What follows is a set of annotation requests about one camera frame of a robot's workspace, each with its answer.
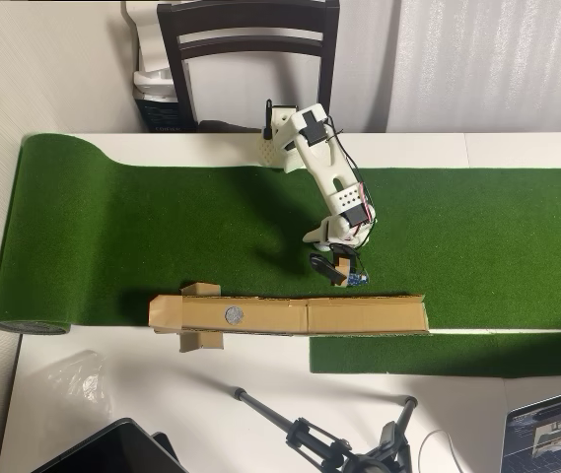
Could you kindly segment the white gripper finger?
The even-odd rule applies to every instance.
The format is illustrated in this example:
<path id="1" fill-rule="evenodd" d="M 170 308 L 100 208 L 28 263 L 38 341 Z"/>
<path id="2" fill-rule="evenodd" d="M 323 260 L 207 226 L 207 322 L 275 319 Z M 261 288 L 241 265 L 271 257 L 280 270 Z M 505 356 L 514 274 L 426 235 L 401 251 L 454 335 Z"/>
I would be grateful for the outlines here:
<path id="1" fill-rule="evenodd" d="M 323 219 L 319 227 L 306 233 L 303 237 L 304 243 L 312 244 L 318 251 L 330 251 L 329 220 Z"/>

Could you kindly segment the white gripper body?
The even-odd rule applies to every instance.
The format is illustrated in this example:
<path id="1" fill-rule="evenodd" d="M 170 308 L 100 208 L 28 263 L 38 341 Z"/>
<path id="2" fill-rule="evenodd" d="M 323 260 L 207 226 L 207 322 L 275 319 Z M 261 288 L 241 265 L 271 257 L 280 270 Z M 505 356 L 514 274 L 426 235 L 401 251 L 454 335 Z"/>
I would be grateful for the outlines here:
<path id="1" fill-rule="evenodd" d="M 369 233 L 375 225 L 366 222 L 351 226 L 349 221 L 341 216 L 332 216 L 327 219 L 327 241 L 348 246 L 362 246 L 369 240 Z"/>

